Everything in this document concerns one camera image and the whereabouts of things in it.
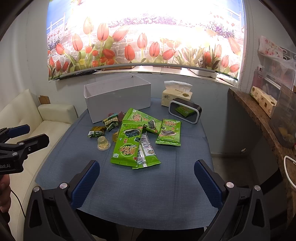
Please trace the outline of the person's left hand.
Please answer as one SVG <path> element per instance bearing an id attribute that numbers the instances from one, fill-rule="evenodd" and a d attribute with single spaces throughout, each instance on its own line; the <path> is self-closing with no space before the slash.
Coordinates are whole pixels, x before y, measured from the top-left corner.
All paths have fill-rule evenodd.
<path id="1" fill-rule="evenodd" d="M 11 207 L 11 188 L 10 188 L 10 175 L 1 175 L 1 182 L 0 182 L 0 207 L 1 212 L 6 213 L 9 211 Z"/>

